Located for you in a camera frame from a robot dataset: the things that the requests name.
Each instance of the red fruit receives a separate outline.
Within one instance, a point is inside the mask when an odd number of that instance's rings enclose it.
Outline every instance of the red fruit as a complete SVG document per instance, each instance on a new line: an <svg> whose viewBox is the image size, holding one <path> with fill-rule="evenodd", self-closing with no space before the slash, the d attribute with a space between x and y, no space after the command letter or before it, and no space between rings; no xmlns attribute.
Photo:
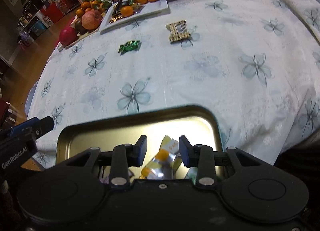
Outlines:
<svg viewBox="0 0 320 231"><path fill-rule="evenodd" d="M81 17L82 26L87 30L95 30L100 26L102 17L99 11L91 10Z"/></svg>
<svg viewBox="0 0 320 231"><path fill-rule="evenodd" d="M63 46L68 46L77 40L78 32L72 27L64 28L59 35L59 41Z"/></svg>

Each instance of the green candy wrapper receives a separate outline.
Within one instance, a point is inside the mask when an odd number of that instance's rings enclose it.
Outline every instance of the green candy wrapper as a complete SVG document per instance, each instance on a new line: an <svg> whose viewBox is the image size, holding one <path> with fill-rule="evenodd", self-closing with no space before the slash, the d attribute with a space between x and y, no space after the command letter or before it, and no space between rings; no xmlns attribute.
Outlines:
<svg viewBox="0 0 320 231"><path fill-rule="evenodd" d="M139 47L140 41L139 40L130 40L124 45L120 45L118 53L121 52L121 55L126 53L127 51L130 50L137 50Z"/></svg>

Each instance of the white plate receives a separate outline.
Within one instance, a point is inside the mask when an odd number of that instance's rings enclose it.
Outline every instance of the white plate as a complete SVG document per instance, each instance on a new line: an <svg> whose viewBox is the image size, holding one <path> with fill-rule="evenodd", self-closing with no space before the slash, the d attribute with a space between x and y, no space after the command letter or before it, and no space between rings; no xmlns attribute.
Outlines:
<svg viewBox="0 0 320 231"><path fill-rule="evenodd" d="M131 15L127 18L120 19L114 23L109 23L112 18L112 13L114 11L113 7L114 5L109 8L106 16L103 18L103 21L100 24L99 32L103 32L106 29L117 26L119 24L127 23L128 21L131 21L131 20L136 20L143 16L160 13L161 11L168 9L168 3L167 3L167 0L159 0L153 3L147 3L144 5L140 13Z"/></svg>

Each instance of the bolt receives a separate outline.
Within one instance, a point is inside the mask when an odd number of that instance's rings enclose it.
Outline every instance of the bolt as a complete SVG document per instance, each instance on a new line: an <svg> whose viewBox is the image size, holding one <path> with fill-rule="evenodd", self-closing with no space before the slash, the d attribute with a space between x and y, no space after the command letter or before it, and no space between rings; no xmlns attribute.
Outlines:
<svg viewBox="0 0 320 231"><path fill-rule="evenodd" d="M116 177L111 180L111 183L115 186L122 186L127 183L127 180L125 178Z"/></svg>
<svg viewBox="0 0 320 231"><path fill-rule="evenodd" d="M214 184L213 178L204 177L199 180L199 183L203 186L210 186Z"/></svg>
<svg viewBox="0 0 320 231"><path fill-rule="evenodd" d="M165 188L167 188L167 185L166 185L166 184L160 184L160 185L159 185L159 188L160 188L160 189L165 189Z"/></svg>

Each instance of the apple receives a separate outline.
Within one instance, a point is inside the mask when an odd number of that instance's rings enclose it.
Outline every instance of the apple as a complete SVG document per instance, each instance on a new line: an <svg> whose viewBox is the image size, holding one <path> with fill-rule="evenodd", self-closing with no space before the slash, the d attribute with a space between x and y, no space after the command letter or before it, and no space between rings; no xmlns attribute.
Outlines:
<svg viewBox="0 0 320 231"><path fill-rule="evenodd" d="M99 11L91 10L81 17L81 24L87 30L95 30L100 26L102 17Z"/></svg>
<svg viewBox="0 0 320 231"><path fill-rule="evenodd" d="M65 27L59 35L59 42L63 46L68 46L77 40L78 32L72 27Z"/></svg>

